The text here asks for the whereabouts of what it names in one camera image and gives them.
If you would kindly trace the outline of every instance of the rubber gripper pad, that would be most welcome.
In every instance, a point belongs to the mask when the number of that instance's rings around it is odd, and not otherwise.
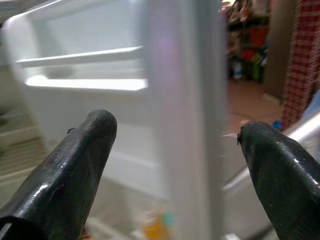
[[[78,239],[116,133],[117,121],[110,112],[92,111],[0,210],[0,228],[12,223],[21,239]]]
[[[244,125],[238,142],[255,192],[278,237],[320,240],[317,161],[298,142],[260,121]]]

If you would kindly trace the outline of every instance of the checkered fabric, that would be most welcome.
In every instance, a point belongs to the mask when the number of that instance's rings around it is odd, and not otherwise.
[[[310,102],[320,63],[320,0],[297,0],[284,89],[283,129],[300,119]]]

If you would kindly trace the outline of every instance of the tiled floor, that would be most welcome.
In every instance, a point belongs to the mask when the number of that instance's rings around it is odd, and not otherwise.
[[[272,124],[281,119],[282,107],[264,97],[263,85],[254,81],[229,80],[227,84],[227,133],[238,133],[249,121]]]

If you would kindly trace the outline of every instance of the red checkered curtain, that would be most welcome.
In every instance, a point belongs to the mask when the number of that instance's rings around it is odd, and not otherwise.
[[[283,129],[300,119],[314,90],[320,56],[320,0],[297,0],[284,89]]]

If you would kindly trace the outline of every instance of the open refrigerator door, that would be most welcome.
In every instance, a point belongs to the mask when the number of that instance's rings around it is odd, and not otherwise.
[[[234,180],[246,170],[236,137],[221,138],[219,6],[57,0],[5,23],[9,64],[47,153],[92,110],[117,119],[87,220],[97,240],[246,239],[271,226],[252,183]]]

